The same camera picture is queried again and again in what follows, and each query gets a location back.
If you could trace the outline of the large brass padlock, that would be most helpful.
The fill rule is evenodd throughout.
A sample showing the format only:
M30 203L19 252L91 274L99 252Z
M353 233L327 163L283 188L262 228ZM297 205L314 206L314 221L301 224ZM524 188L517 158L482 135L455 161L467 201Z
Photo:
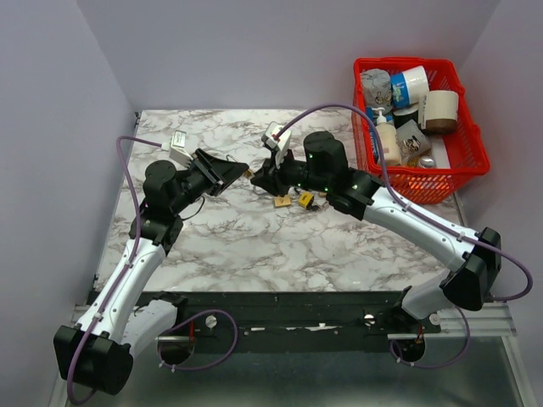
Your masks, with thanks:
M270 196L270 193L264 191L264 190L260 190L258 189L257 187L253 187L253 192L258 195L258 196ZM289 206L292 205L292 199L289 195L286 195L286 196L271 196L272 198L272 202L273 202L273 207L275 209L279 209L279 208L287 208Z

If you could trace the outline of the small brass long-shackle padlock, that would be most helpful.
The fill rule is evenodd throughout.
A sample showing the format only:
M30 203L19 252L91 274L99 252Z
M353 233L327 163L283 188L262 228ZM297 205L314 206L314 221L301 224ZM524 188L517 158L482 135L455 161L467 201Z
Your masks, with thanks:
M233 162L240 170L244 170L241 174L242 177L250 180L254 177L254 172L250 169L250 167L246 163L242 163L238 161L235 157L233 157L231 154L226 155L226 159L229 162Z

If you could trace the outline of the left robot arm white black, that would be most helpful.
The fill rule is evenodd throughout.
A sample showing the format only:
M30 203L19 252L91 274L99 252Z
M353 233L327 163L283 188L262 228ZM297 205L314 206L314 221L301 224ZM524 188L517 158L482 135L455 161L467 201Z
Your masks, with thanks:
M74 326L61 326L53 338L72 404L80 404L75 384L116 395L131 375L134 359L161 331L177 335L187 328L187 312L168 302L153 301L140 316L134 308L182 231L180 213L204 195L219 195L248 168L202 149L193 153L185 170L169 160L147 167L144 199L136 203L119 264L86 313Z

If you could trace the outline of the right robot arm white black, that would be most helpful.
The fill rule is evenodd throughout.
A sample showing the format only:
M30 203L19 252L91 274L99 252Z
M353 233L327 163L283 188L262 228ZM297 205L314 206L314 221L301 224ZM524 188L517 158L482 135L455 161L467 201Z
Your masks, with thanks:
M409 332L422 319L453 306L482 309L501 268L499 233L450 223L388 189L380 178L349 167L344 144L328 131L305 138L303 161L294 158L288 138L272 133L261 140L271 156L255 172L253 185L273 196L294 187L323 192L338 212L398 234L446 268L444 274L404 290L390 311L396 330Z

